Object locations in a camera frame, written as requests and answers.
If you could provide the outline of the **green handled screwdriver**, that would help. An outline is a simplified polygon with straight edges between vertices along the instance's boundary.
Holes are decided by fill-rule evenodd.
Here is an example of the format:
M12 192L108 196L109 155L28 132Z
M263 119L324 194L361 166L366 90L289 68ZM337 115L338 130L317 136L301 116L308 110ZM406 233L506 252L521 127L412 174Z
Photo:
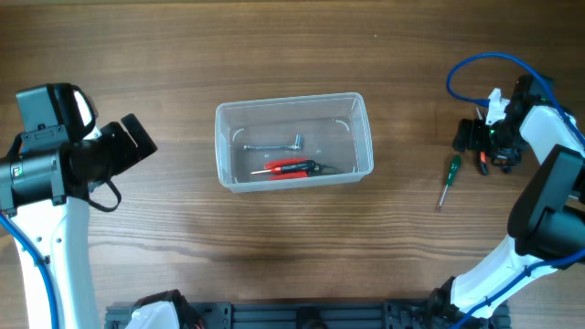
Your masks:
M462 158L458 154L456 154L450 162L447 176L445 179L445 184L444 184L444 187L443 187L443 190L441 193L441 197L440 197L438 204L437 204L437 207L436 207L437 212L439 212L441 210L441 207L444 203L444 199L447 196L447 192L449 190L449 187L452 186L452 184L455 180L455 177L457 176L457 173L461 167L461 162L462 162Z

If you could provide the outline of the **orange black needle-nose pliers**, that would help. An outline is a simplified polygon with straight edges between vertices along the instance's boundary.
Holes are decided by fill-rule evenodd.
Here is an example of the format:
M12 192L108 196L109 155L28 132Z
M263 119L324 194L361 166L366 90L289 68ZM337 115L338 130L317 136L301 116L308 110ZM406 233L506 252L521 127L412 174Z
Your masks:
M476 163L482 175L489 175L488 164L500 168L505 174L511 172L515 161L515 151L505 147L496 138L496 130L485 123L487 111L475 108L473 120L471 150L476 154Z

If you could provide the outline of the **clear plastic storage container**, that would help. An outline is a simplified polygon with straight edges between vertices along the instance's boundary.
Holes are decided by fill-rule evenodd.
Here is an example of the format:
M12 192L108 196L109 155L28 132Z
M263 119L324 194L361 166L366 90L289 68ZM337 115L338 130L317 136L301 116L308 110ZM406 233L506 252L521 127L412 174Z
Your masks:
M242 149L290 145L297 134L303 137L300 151ZM357 92L223 103L216 110L215 150L218 181L233 193L354 183L374 169L366 104ZM251 174L291 158L331 165L342 174L284 180Z

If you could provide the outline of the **red handled snips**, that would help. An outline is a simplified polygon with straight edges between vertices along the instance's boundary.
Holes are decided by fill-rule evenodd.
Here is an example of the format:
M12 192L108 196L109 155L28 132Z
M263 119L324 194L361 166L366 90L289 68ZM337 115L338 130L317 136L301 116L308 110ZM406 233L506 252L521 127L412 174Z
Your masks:
M317 163L307 158L291 158L268 162L255 175L271 174L271 180L309 178L321 175L339 175L342 171L334 166Z

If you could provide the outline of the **silver socket wrench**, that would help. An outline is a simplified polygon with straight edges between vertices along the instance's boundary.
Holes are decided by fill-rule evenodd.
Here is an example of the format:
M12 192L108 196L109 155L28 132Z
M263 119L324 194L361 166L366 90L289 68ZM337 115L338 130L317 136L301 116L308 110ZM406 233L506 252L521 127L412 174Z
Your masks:
M272 150L284 150L284 151L300 151L303 147L303 137L300 134L295 136L294 142L290 145L244 145L242 147L245 151L272 151Z

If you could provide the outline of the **black red screwdriver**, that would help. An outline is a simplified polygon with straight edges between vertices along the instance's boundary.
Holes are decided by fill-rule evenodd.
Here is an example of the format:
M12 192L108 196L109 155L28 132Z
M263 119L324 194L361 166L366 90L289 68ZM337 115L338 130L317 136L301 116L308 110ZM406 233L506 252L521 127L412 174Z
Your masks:
M252 175L259 174L274 174L284 175L290 173L305 172L309 173L317 168L317 162L306 158L295 158L269 162L264 165L264 168L260 171L251 172Z

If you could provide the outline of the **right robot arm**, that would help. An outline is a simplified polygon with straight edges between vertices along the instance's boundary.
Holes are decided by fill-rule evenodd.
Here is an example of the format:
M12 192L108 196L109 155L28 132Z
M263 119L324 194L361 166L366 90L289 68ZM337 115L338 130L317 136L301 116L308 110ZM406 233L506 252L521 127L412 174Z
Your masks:
M451 277L422 306L428 328L496 328L496 311L531 282L584 261L584 146L575 119L556 108L553 81L518 78L510 98L499 89L474 120L462 120L452 146L478 164L508 172L531 149L540 167L515 202L502 242L478 265Z

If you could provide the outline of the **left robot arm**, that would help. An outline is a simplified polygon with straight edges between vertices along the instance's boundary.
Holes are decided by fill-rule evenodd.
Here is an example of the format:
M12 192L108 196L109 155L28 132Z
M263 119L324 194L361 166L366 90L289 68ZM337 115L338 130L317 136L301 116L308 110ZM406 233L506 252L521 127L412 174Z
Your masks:
M70 83L16 95L24 124L1 160L1 225L18 248L32 328L98 328L89 262L90 212L116 210L91 199L157 147L130 113L103 127L91 98Z

